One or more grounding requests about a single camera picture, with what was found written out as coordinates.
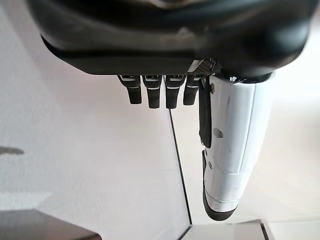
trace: black rubber tip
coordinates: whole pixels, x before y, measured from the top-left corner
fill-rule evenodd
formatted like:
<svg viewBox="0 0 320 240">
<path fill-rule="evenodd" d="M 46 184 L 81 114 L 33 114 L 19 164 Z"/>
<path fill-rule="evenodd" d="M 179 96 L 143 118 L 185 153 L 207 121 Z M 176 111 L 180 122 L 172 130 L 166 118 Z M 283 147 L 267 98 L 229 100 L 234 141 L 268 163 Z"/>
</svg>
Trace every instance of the black rubber tip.
<svg viewBox="0 0 320 240">
<path fill-rule="evenodd" d="M 141 104 L 141 87 L 127 88 L 131 104 Z"/>
<path fill-rule="evenodd" d="M 183 105 L 191 106 L 195 104 L 198 87 L 190 87 L 186 85 L 183 93 Z"/>
<path fill-rule="evenodd" d="M 175 109 L 177 107 L 179 88 L 165 88 L 165 106 L 167 109 Z"/>
<path fill-rule="evenodd" d="M 205 170 L 207 166 L 206 157 L 205 157 L 205 151 L 202 151 L 202 166 L 203 166 L 203 178 L 205 177 Z M 203 182 L 203 191 L 202 191 L 202 198 L 203 198 L 203 205 L 206 214 L 215 221 L 224 221 L 231 217 L 231 215 L 234 213 L 234 211 L 237 209 L 233 209 L 231 211 L 214 211 L 211 209 L 207 202 L 206 197 L 206 189 L 205 189 L 205 183 Z"/>
<path fill-rule="evenodd" d="M 147 89 L 149 108 L 158 109 L 160 107 L 160 88 Z"/>
</svg>

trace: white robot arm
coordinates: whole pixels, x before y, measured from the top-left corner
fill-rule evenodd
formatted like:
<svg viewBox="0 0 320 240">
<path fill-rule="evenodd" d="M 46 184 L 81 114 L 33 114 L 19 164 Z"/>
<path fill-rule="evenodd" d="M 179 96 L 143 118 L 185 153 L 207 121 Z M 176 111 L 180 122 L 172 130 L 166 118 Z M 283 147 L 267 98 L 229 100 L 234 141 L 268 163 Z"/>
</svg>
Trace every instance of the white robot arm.
<svg viewBox="0 0 320 240">
<path fill-rule="evenodd" d="M 230 217 L 238 206 L 257 162 L 272 105 L 272 79 L 251 84 L 233 83 L 234 79 L 206 79 L 211 144 L 202 152 L 203 204 L 217 221 Z"/>
</svg>

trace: small screw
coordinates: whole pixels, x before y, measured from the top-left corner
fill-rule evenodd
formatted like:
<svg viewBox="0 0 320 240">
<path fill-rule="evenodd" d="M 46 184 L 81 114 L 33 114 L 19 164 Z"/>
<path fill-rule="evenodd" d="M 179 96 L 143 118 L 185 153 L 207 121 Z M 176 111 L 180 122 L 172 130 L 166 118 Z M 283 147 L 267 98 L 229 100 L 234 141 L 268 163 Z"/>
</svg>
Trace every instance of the small screw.
<svg viewBox="0 0 320 240">
<path fill-rule="evenodd" d="M 211 94 L 214 94 L 215 93 L 215 91 L 216 91 L 216 89 L 215 89 L 215 85 L 212 83 L 211 84 Z"/>
<path fill-rule="evenodd" d="M 234 83 L 236 80 L 237 80 L 237 77 L 236 77 L 236 76 L 231 76 L 231 77 L 230 77 L 230 82 L 233 82 L 233 83 Z"/>
<path fill-rule="evenodd" d="M 213 134 L 217 139 L 221 139 L 224 137 L 224 133 L 220 131 L 218 128 L 213 129 Z"/>
</svg>

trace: white wall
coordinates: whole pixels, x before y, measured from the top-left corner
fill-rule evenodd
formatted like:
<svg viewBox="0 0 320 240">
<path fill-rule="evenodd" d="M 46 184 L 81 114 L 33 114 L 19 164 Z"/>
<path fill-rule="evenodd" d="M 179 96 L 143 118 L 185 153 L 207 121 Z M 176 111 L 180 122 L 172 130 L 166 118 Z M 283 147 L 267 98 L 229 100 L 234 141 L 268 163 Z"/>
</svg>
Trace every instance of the white wall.
<svg viewBox="0 0 320 240">
<path fill-rule="evenodd" d="M 0 2 L 0 211 L 37 208 L 105 240 L 175 240 L 189 225 L 169 112 L 44 46 L 22 1 Z"/>
<path fill-rule="evenodd" d="M 302 55 L 276 72 L 276 89 L 259 160 L 243 198 L 226 223 L 320 220 L 320 31 Z M 198 101 L 172 111 L 194 224 L 214 223 L 203 207 Z"/>
</svg>

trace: black strap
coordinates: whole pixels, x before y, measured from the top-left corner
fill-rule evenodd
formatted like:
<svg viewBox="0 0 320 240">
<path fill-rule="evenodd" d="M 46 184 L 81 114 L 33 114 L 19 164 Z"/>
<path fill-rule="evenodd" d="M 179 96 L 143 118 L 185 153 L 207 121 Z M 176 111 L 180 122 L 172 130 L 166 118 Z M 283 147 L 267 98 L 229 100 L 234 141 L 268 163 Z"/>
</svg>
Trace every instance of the black strap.
<svg viewBox="0 0 320 240">
<path fill-rule="evenodd" d="M 203 85 L 202 81 L 199 81 L 199 123 L 200 130 L 199 135 L 203 144 L 207 147 L 211 147 L 211 99 L 210 99 L 210 76 L 205 78 Z"/>
<path fill-rule="evenodd" d="M 146 75 L 142 76 L 142 79 L 148 94 L 149 108 L 158 109 L 160 107 L 162 75 Z"/>
<path fill-rule="evenodd" d="M 123 86 L 126 87 L 131 104 L 141 104 L 141 80 L 140 75 L 118 75 Z"/>
<path fill-rule="evenodd" d="M 199 80 L 200 77 L 195 77 L 194 75 L 186 76 L 186 83 L 183 93 L 183 105 L 193 105 L 195 103 L 197 91 L 199 90 Z"/>
<path fill-rule="evenodd" d="M 185 80 L 185 75 L 165 76 L 165 105 L 167 109 L 175 109 L 177 107 L 179 89 Z"/>
</svg>

